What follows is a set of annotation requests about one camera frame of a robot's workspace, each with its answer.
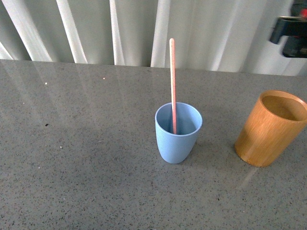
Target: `pink straw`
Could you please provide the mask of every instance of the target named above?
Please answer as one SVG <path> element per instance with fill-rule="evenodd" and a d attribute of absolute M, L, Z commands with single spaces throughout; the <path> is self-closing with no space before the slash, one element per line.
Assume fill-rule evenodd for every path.
<path fill-rule="evenodd" d="M 176 77 L 175 77 L 175 40 L 169 40 L 169 57 L 171 66 L 171 94 L 172 94 L 172 113 L 173 113 L 173 133 L 177 134 L 176 118 Z"/>

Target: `white curtain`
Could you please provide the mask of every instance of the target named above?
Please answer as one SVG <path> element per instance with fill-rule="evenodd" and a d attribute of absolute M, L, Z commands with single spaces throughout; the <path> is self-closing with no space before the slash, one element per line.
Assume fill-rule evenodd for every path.
<path fill-rule="evenodd" d="M 2 0 L 0 58 L 306 75 L 268 41 L 293 0 Z"/>

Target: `plastic cup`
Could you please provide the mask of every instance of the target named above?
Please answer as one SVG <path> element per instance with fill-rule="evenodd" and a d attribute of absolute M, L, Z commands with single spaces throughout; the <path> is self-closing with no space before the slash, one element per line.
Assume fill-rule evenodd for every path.
<path fill-rule="evenodd" d="M 270 165 L 307 124 L 307 104 L 283 91 L 269 90 L 258 98 L 235 142 L 247 163 Z"/>
<path fill-rule="evenodd" d="M 201 114 L 193 106 L 176 103 L 177 134 L 173 134 L 172 104 L 162 105 L 155 114 L 155 130 L 161 157 L 177 164 L 191 152 L 202 125 Z"/>

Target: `wooden cup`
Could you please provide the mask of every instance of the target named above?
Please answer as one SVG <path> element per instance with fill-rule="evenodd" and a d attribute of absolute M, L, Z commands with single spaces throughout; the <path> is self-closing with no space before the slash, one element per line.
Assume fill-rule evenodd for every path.
<path fill-rule="evenodd" d="M 307 124 L 307 104 L 283 91 L 263 92 L 251 111 L 235 149 L 247 163 L 270 165 Z"/>

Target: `gray countertop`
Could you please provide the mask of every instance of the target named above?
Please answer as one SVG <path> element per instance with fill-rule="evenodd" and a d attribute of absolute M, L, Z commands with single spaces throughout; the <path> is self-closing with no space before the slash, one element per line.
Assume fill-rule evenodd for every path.
<path fill-rule="evenodd" d="M 172 165 L 169 69 L 1 60 L 0 229 L 306 229 L 306 128 L 266 168 L 234 150 L 268 89 L 307 100 L 306 77 L 177 70 L 203 126 Z"/>

